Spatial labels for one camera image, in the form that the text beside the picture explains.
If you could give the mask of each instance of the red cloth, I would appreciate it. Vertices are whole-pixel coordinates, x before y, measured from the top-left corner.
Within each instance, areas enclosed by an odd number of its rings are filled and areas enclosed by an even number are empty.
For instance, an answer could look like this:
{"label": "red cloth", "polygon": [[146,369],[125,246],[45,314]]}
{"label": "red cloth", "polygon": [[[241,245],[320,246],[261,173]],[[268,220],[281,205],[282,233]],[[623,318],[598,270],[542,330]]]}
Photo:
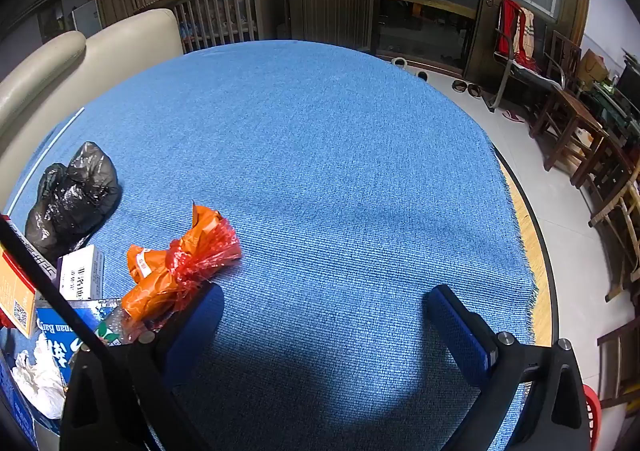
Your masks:
{"label": "red cloth", "polygon": [[[524,29],[527,23],[527,19],[524,15],[524,12],[520,8],[520,6],[511,0],[502,0],[502,32],[507,35],[507,37],[511,37],[511,28],[513,27],[513,20],[518,17],[520,21],[520,27],[518,31],[518,50],[514,52],[513,58],[516,63],[529,70],[533,70],[536,73],[540,73],[540,69],[536,65],[536,62],[531,57],[527,57],[527,54],[524,51]],[[500,36],[500,40],[498,41],[498,52],[500,52],[504,56],[509,56],[509,43],[504,38],[504,36]]]}
{"label": "red cloth", "polygon": [[2,327],[7,327],[7,328],[15,328],[14,324],[11,322],[11,319],[9,319],[4,312],[2,312],[2,310],[0,310],[0,328]]}

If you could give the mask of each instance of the cardboard box on shelf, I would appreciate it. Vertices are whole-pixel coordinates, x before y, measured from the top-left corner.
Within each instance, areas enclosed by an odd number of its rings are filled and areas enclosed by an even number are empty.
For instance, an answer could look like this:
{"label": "cardboard box on shelf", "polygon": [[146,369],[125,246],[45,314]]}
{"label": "cardboard box on shelf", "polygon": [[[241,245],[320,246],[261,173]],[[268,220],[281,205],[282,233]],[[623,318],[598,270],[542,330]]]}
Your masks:
{"label": "cardboard box on shelf", "polygon": [[585,90],[591,90],[593,81],[601,82],[609,76],[609,71],[604,65],[602,57],[589,49],[582,57],[576,71],[577,78],[584,83]]}

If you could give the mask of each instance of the orange box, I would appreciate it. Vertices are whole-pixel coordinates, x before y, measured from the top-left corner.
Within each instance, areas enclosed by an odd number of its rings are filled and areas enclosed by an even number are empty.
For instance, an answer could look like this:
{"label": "orange box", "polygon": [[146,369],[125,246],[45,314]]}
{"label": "orange box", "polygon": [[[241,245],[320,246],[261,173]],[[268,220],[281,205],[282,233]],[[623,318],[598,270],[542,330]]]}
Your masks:
{"label": "orange box", "polygon": [[[16,229],[7,216],[3,216],[3,218],[22,239],[22,242],[31,253],[31,256],[36,259],[41,269],[50,278],[54,279],[56,277],[56,269],[36,251],[34,246]],[[0,243],[0,308],[12,320],[15,327],[28,338],[31,338],[35,330],[35,301],[39,298],[40,294],[29,278]]]}

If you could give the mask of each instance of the red plastic bag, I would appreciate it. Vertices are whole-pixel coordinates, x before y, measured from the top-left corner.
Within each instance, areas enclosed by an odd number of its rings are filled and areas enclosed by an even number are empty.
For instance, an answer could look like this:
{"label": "red plastic bag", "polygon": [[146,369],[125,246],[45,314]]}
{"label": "red plastic bag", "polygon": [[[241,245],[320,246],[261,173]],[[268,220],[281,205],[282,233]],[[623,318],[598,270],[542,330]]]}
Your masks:
{"label": "red plastic bag", "polygon": [[137,285],[122,298],[122,308],[133,321],[184,309],[203,281],[242,256],[234,228],[219,212],[194,204],[192,225],[168,251],[130,247],[127,266]]}
{"label": "red plastic bag", "polygon": [[12,323],[11,319],[9,319],[2,310],[0,310],[0,328],[15,328],[15,325]]}

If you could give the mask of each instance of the wooden table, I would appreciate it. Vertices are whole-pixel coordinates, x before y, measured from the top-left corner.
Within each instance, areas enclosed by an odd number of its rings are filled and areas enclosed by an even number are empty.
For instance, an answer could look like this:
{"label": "wooden table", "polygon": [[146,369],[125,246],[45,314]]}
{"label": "wooden table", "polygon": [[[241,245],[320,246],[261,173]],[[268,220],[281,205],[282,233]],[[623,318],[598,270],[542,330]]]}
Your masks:
{"label": "wooden table", "polygon": [[[567,121],[564,127],[561,127],[556,122],[553,114],[556,106],[561,106],[567,115]],[[542,109],[540,116],[534,125],[531,127],[529,136],[532,138],[536,135],[546,131],[548,124],[553,126],[558,134],[558,140],[553,150],[546,158],[544,167],[546,171],[549,171],[560,155],[567,151],[569,154],[582,163],[578,167],[578,170],[571,177],[571,183],[575,185],[579,179],[582,178],[582,172],[584,171],[584,162],[592,155],[593,151],[600,145],[600,142],[606,135],[598,121],[587,110],[585,105],[581,103],[573,95],[565,92],[564,90],[555,90],[549,94],[546,100],[545,106]],[[577,127],[582,127],[591,133],[593,141],[590,146],[583,144],[579,139],[575,138],[575,130]],[[570,147],[570,144],[577,145],[581,152]]]}

